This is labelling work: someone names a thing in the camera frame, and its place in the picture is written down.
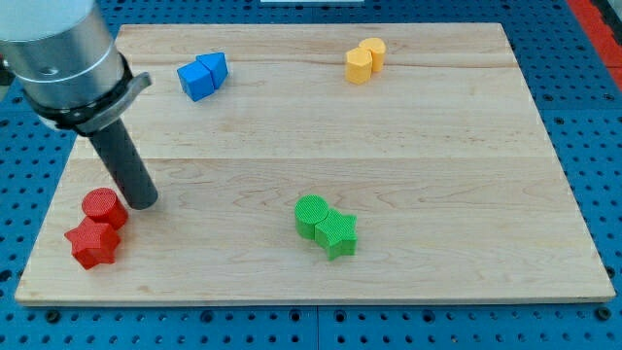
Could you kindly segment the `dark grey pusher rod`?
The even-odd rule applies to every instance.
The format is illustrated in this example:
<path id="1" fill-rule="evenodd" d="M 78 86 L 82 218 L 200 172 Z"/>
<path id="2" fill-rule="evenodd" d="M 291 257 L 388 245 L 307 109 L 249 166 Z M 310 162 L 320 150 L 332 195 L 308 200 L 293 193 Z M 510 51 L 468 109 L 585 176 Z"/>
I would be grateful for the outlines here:
<path id="1" fill-rule="evenodd" d="M 130 208 L 143 210 L 156 203 L 156 186 L 122 120 L 94 133 L 89 141 Z"/>

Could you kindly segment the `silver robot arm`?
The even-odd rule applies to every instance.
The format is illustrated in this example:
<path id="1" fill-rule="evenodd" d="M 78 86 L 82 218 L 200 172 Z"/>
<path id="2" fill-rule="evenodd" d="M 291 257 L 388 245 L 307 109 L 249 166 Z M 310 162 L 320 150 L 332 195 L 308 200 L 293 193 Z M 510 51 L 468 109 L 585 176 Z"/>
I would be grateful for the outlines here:
<path id="1" fill-rule="evenodd" d="M 121 119 L 152 80 L 132 73 L 95 1 L 2 2 L 1 55 L 42 119 L 89 139 L 131 208 L 156 203 Z"/>

